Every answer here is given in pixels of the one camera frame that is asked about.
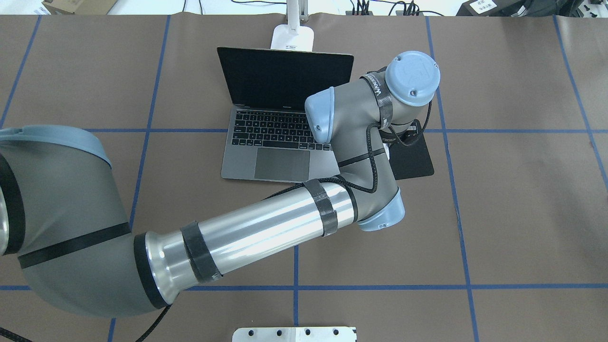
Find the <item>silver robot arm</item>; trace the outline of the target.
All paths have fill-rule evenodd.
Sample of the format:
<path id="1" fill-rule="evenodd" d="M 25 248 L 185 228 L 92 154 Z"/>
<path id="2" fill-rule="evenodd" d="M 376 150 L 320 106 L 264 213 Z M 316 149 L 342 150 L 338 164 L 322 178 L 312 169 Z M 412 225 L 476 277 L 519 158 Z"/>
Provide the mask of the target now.
<path id="1" fill-rule="evenodd" d="M 339 174 L 169 234 L 131 231 L 99 139 L 62 125 L 1 130 L 1 254 L 28 285 L 69 313 L 124 317 L 169 307 L 180 292 L 351 223 L 363 231 L 405 216 L 384 143 L 431 105 L 436 61 L 419 51 L 309 96 L 316 141 Z"/>

